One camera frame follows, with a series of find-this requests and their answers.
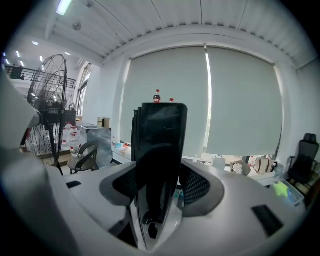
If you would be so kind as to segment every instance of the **office chair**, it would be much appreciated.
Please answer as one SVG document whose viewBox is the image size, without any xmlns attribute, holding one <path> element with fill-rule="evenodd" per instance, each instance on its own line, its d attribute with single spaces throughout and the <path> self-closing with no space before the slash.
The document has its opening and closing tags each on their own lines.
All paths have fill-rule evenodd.
<svg viewBox="0 0 320 256">
<path fill-rule="evenodd" d="M 77 157 L 72 157 L 67 165 L 70 168 L 70 174 L 76 174 L 77 172 L 87 171 L 87 170 L 99 170 L 96 159 L 98 152 L 99 142 L 92 141 L 84 144 L 79 151 Z M 90 152 L 87 155 L 82 156 L 86 149 L 90 148 Z"/>
<path fill-rule="evenodd" d="M 289 176 L 301 184 L 308 183 L 318 162 L 315 161 L 319 149 L 315 134 L 307 133 L 303 140 L 299 142 L 299 151 L 296 161 L 291 167 L 295 156 L 290 156 Z"/>
</svg>

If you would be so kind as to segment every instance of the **cardboard box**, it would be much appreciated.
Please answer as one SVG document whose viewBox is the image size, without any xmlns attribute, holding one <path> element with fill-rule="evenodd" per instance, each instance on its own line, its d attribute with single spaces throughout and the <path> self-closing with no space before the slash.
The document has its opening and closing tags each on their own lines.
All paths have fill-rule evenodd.
<svg viewBox="0 0 320 256">
<path fill-rule="evenodd" d="M 106 117 L 98 117 L 98 122 L 97 122 L 98 127 L 105 127 L 105 128 L 110 128 L 110 118 Z"/>
<path fill-rule="evenodd" d="M 110 128 L 110 118 L 104 118 L 104 126 L 105 128 Z"/>
</svg>

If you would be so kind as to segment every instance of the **chair armrest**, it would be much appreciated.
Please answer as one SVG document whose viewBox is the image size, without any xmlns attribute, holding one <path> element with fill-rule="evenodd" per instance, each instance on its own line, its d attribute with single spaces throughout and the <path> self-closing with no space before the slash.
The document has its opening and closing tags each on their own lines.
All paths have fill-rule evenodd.
<svg viewBox="0 0 320 256">
<path fill-rule="evenodd" d="M 84 144 L 82 147 L 80 147 L 78 156 L 82 155 L 87 148 L 94 146 L 96 143 L 97 143 L 96 141 L 92 141 L 92 142 L 88 142 L 88 143 Z"/>
<path fill-rule="evenodd" d="M 294 159 L 294 158 L 296 158 L 296 157 L 295 157 L 295 156 L 293 156 L 293 155 L 292 155 L 292 156 L 290 156 L 290 165 L 289 165 L 289 169 L 291 169 L 292 161 L 293 161 L 293 159 Z"/>
<path fill-rule="evenodd" d="M 313 162 L 314 162 L 314 167 L 313 167 L 313 172 L 316 172 L 316 168 L 317 168 L 317 165 L 319 164 L 319 162 L 318 161 L 316 161 L 316 160 L 313 160 Z"/>
<path fill-rule="evenodd" d="M 89 154 L 87 154 L 87 155 L 85 155 L 85 156 L 82 156 L 82 157 L 78 160 L 78 162 L 76 163 L 76 165 L 75 165 L 75 170 L 76 170 L 76 171 L 78 171 L 78 169 L 81 170 L 81 167 L 84 165 L 84 163 L 85 163 L 86 161 L 88 161 L 88 159 L 91 158 L 91 157 L 95 154 L 95 152 L 96 152 L 96 150 L 93 150 L 93 151 L 91 151 Z"/>
</svg>

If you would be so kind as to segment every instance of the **fan stand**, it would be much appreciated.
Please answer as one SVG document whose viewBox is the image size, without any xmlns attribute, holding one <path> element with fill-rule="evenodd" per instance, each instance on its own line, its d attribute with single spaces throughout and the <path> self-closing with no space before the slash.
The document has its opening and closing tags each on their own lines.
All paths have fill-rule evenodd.
<svg viewBox="0 0 320 256">
<path fill-rule="evenodd" d="M 46 127 L 46 129 L 48 129 L 49 131 L 49 137 L 50 137 L 50 144 L 51 144 L 51 150 L 52 150 L 52 155 L 54 157 L 54 161 L 56 163 L 56 167 L 59 169 L 61 175 L 63 176 L 64 173 L 62 172 L 60 163 L 59 163 L 59 156 L 57 155 L 56 152 L 56 144 L 55 144 L 55 138 L 54 138 L 54 132 L 52 131 L 48 120 L 45 118 L 44 119 L 44 126 Z"/>
</svg>

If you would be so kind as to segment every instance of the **black mesh panel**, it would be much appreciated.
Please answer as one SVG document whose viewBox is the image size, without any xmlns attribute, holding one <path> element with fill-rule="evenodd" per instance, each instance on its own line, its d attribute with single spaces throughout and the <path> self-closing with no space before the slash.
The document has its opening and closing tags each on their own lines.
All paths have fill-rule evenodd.
<svg viewBox="0 0 320 256">
<path fill-rule="evenodd" d="M 138 193 L 136 171 L 131 170 L 125 175 L 117 178 L 113 182 L 113 187 L 123 195 L 133 199 Z"/>
<path fill-rule="evenodd" d="M 210 183 L 204 177 L 187 168 L 180 175 L 180 183 L 186 205 L 203 198 L 210 190 Z"/>
</svg>

